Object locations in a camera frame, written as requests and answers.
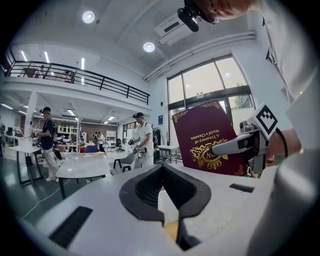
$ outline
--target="railing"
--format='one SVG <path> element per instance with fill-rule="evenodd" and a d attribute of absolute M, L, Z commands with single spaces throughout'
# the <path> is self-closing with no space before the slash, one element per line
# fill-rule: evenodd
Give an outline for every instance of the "railing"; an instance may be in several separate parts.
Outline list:
<path fill-rule="evenodd" d="M 149 104 L 150 94 L 107 76 L 73 66 L 41 61 L 15 61 L 6 77 L 38 78 L 107 90 Z"/>

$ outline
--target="blue chair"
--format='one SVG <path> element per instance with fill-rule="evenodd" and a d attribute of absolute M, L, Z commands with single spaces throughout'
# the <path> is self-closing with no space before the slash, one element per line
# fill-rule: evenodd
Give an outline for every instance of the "blue chair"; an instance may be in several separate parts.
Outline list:
<path fill-rule="evenodd" d="M 84 151 L 84 153 L 96 153 L 96 152 L 100 152 L 100 150 L 96 146 L 87 146 Z"/>

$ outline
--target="white pants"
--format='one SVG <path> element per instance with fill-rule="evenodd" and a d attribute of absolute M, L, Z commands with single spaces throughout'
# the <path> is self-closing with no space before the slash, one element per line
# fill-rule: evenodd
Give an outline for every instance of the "white pants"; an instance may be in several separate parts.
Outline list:
<path fill-rule="evenodd" d="M 154 149 L 153 147 L 147 147 L 146 153 L 140 154 L 142 158 L 139 158 L 139 167 L 152 166 L 154 164 Z"/>
<path fill-rule="evenodd" d="M 44 150 L 44 149 L 42 150 L 43 150 L 45 161 L 48 165 L 49 178 L 56 178 L 56 172 L 58 171 L 59 166 L 55 160 L 55 153 L 52 148 L 48 150 Z"/>

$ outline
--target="black cap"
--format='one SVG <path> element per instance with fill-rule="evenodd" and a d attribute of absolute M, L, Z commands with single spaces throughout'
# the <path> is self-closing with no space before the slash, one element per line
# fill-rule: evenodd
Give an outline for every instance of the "black cap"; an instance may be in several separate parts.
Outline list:
<path fill-rule="evenodd" d="M 139 113 L 134 114 L 132 117 L 133 118 L 142 118 L 142 117 L 145 117 L 145 115 L 143 113 L 139 112 Z"/>
<path fill-rule="evenodd" d="M 46 106 L 44 109 L 40 110 L 40 113 L 46 114 L 46 115 L 51 115 L 51 108 Z"/>

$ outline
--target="white shirt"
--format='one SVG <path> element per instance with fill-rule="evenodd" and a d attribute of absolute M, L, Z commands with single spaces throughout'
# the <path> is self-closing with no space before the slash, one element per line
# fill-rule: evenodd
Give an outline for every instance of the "white shirt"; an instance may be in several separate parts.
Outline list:
<path fill-rule="evenodd" d="M 278 1 L 257 0 L 270 42 L 273 64 L 282 76 L 291 103 L 306 87 L 320 80 L 318 54 L 300 24 Z"/>
<path fill-rule="evenodd" d="M 137 129 L 137 132 L 140 137 L 140 143 L 143 142 L 147 136 L 147 134 L 151 134 L 151 138 L 147 141 L 146 144 L 143 145 L 143 147 L 146 148 L 154 148 L 154 136 L 153 136 L 153 131 L 150 123 L 144 122 L 142 127 L 139 127 Z"/>
<path fill-rule="evenodd" d="M 99 144 L 103 144 L 104 143 L 104 135 L 101 134 L 100 138 L 99 138 Z"/>

